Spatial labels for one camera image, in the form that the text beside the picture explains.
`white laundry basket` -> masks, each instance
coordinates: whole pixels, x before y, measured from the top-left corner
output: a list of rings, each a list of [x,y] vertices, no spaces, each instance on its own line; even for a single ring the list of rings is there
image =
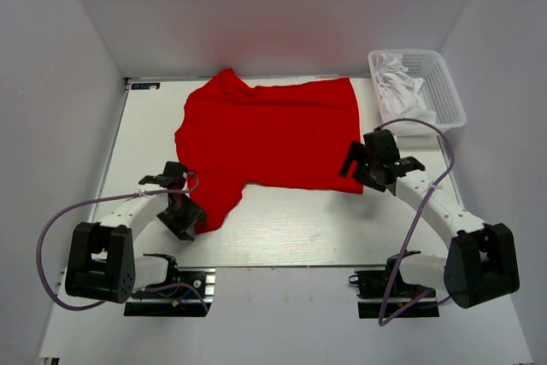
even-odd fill
[[[420,89],[420,97],[427,109],[437,114],[435,125],[443,132],[465,124],[467,117],[463,111],[462,102],[450,77],[450,73],[443,57],[434,50],[401,49],[401,50],[374,50],[368,54],[368,66],[373,79],[374,91],[378,99],[382,122],[389,120],[385,117],[385,111],[378,91],[378,80],[374,64],[377,56],[382,53],[403,55],[402,63],[409,69],[407,74],[412,78],[425,80]],[[390,127],[398,135],[429,134],[427,127],[416,124],[397,123]]]

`white towel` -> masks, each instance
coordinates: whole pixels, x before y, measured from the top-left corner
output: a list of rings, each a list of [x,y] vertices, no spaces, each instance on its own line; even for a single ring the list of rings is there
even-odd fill
[[[402,57],[403,55],[383,53],[376,58],[374,64],[374,74],[378,80],[385,113],[382,119],[387,121],[410,117],[434,124],[437,119],[435,112],[428,110],[418,95],[424,79],[413,79],[408,76],[409,70],[403,66]]]

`white wall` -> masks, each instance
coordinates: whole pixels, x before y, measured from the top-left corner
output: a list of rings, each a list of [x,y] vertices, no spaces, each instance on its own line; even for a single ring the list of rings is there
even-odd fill
[[[357,74],[440,49],[466,0],[83,0],[123,75]]]
[[[123,80],[80,0],[0,0],[0,351],[35,363],[50,311],[34,261],[40,227],[94,194]],[[45,248],[56,283],[70,215]]]
[[[547,0],[469,0],[442,53],[468,124],[456,150],[466,205],[514,230],[513,296],[534,363],[547,363]]]

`red fabric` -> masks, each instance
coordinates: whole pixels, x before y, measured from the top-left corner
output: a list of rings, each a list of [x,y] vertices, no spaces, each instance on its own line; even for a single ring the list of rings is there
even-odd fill
[[[349,79],[251,88],[231,69],[217,74],[188,97],[175,133],[180,162],[200,179],[191,198],[207,212],[196,233],[219,228],[247,183],[362,193],[338,177],[355,140]]]

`white table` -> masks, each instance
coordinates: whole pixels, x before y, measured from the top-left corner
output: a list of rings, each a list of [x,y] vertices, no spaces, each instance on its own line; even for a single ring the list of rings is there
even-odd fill
[[[247,80],[249,85],[291,85],[314,77]],[[158,90],[129,91],[103,196],[133,192],[146,174],[159,174],[165,161],[178,160],[174,132],[184,118],[188,96],[206,81],[162,82]],[[352,79],[361,132],[380,124],[371,79]],[[437,140],[428,149],[403,150],[432,175],[446,168]],[[454,193],[450,179],[444,187]],[[118,204],[103,203],[96,217]],[[381,264],[399,251],[414,211],[389,192],[365,189],[362,196],[247,185],[243,199],[224,225],[192,243],[174,240],[160,221],[138,237],[137,253],[163,252],[186,267],[363,266]],[[440,238],[422,222],[411,248],[446,255]]]
[[[315,78],[248,80],[288,85]],[[204,81],[162,82],[157,91],[130,91],[103,195],[133,191],[145,174],[177,160],[174,131],[188,95]],[[379,124],[369,79],[353,79],[362,133]],[[432,174],[445,168],[438,145],[404,150]],[[444,187],[452,190],[449,181]],[[268,204],[268,212],[260,211]],[[108,213],[115,204],[98,207]],[[250,266],[364,266],[398,252],[413,211],[389,193],[362,196],[247,186],[244,199],[213,233],[183,244],[158,222],[138,237],[136,255],[165,252],[187,267],[217,269],[215,300],[206,318],[124,318],[123,305],[92,311],[54,307],[40,350],[61,365],[171,364],[506,364],[530,362],[515,309],[502,297],[472,309],[441,307],[437,319],[395,320],[379,328],[359,320],[353,269]],[[425,223],[412,247],[444,255]],[[70,303],[61,288],[59,295]]]

